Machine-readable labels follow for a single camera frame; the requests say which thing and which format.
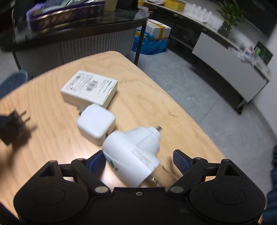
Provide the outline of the white mosquito repellent plug heater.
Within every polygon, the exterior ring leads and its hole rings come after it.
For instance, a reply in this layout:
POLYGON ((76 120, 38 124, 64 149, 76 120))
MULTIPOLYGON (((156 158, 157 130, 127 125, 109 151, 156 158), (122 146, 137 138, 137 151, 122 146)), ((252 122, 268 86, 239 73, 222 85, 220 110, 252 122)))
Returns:
POLYGON ((139 187, 159 166, 161 127, 138 127, 114 131, 104 141, 102 152, 118 177, 128 187, 139 187))

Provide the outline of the white square power adapter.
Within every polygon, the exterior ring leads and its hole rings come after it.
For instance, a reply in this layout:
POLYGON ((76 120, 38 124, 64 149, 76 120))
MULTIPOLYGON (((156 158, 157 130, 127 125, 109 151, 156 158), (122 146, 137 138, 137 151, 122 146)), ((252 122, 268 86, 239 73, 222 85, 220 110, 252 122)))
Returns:
POLYGON ((82 136, 101 146, 115 129, 116 116, 97 104, 89 105, 77 120, 82 136))

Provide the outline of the white adapter packaging box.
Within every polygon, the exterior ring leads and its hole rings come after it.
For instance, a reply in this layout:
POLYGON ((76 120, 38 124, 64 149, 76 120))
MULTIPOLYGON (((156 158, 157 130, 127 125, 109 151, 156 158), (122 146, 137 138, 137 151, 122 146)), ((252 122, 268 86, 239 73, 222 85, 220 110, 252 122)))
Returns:
POLYGON ((107 108, 118 87, 118 80, 79 70, 62 88, 67 103, 85 109, 91 104, 107 108))

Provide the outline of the black plug adapter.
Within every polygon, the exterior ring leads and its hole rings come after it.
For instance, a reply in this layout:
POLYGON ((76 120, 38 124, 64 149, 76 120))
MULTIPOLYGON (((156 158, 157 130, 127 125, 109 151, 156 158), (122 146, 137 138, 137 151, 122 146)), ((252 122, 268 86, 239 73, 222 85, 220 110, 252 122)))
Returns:
POLYGON ((4 144, 6 144, 6 146, 16 142, 21 137, 29 133, 26 122, 30 120, 30 117, 26 120, 22 119, 26 113, 27 111, 18 113, 14 110, 9 115, 1 114, 1 140, 4 144))

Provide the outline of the long TV console cabinet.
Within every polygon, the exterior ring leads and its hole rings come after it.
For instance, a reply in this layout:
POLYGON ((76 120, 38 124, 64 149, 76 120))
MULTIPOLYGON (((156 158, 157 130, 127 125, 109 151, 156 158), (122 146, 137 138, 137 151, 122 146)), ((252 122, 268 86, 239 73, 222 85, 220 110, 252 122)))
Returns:
POLYGON ((235 107, 238 114, 270 82, 271 70, 261 58, 247 55, 211 26, 151 1, 144 1, 144 6, 152 12, 153 20, 171 27, 169 44, 190 50, 196 60, 207 64, 240 95, 235 107))

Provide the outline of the blue chair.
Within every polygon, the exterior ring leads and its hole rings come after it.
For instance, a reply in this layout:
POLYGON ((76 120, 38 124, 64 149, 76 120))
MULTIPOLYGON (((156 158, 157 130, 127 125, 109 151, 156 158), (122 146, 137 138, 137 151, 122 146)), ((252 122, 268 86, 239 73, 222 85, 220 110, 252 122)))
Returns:
POLYGON ((19 70, 16 73, 11 74, 8 76, 2 83, 0 89, 0 98, 3 98, 14 89, 20 87, 21 85, 27 83, 28 81, 28 73, 24 70, 19 70))

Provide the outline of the blue plastic bag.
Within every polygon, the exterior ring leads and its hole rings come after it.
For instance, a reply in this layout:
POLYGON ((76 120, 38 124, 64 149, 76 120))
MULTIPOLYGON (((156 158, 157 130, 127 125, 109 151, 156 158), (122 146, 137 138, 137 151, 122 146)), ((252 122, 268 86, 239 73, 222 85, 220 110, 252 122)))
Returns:
MULTIPOLYGON (((137 47, 139 44, 139 35, 140 35, 140 30, 136 30, 133 46, 131 49, 133 52, 137 51, 137 47)), ((153 35, 146 32, 144 34, 140 53, 144 55, 159 54, 167 50, 168 44, 169 44, 169 39, 156 40, 153 35)))

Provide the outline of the white yellow cardboard box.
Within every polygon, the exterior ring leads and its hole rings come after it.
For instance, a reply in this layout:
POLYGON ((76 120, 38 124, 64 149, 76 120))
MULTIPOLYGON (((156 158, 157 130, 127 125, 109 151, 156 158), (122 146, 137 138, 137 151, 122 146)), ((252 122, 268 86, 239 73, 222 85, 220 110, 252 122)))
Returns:
POLYGON ((148 19, 145 33, 152 35, 155 40, 165 40, 169 38, 171 28, 156 20, 148 19))

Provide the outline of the white router with antennas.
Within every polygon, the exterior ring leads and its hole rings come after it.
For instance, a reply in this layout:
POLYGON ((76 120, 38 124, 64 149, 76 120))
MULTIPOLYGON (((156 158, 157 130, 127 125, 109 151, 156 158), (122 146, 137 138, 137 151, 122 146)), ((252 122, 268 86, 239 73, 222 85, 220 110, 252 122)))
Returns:
POLYGON ((186 3, 184 13, 201 23, 208 23, 212 15, 212 11, 191 3, 186 3))

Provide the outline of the black glass round table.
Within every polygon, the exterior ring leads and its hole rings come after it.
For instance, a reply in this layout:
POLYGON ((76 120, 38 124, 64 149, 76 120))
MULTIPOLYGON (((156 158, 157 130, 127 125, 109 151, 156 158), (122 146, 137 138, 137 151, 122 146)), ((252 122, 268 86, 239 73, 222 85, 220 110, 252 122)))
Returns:
POLYGON ((58 28, 32 32, 17 27, 1 37, 1 50, 13 54, 18 69, 36 77, 58 66, 97 53, 128 54, 136 29, 146 26, 145 10, 116 9, 102 18, 73 22, 58 28))

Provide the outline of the purple gold storage basket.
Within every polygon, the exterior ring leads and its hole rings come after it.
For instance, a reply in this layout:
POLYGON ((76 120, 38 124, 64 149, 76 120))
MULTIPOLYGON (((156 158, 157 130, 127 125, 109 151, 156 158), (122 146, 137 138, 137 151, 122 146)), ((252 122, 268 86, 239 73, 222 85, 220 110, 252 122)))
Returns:
POLYGON ((105 1, 46 1, 26 13, 27 26, 32 31, 104 15, 105 1))

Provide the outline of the yellow box on console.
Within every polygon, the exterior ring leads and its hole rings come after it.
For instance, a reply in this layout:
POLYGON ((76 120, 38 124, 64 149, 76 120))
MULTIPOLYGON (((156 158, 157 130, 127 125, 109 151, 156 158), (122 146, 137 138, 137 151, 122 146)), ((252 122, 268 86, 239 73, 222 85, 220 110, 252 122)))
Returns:
POLYGON ((178 0, 166 0, 164 3, 164 6, 179 12, 183 12, 185 9, 186 3, 184 1, 178 1, 178 0))

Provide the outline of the potted green plant on console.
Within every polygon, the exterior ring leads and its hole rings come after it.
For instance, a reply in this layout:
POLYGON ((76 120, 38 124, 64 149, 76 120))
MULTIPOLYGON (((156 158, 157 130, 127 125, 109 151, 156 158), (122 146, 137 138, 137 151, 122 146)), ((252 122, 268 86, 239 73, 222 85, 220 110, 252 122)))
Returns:
POLYGON ((222 16, 223 22, 218 33, 227 38, 233 26, 245 21, 245 11, 240 8, 236 1, 219 2, 216 11, 222 16))

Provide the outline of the black green picture frame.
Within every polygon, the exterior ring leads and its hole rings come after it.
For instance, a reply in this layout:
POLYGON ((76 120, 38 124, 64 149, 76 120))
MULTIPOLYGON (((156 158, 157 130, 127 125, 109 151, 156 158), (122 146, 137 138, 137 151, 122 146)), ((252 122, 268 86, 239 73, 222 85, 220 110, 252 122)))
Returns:
POLYGON ((266 65, 268 65, 273 58, 273 53, 267 47, 258 41, 254 48, 254 56, 260 57, 266 65))

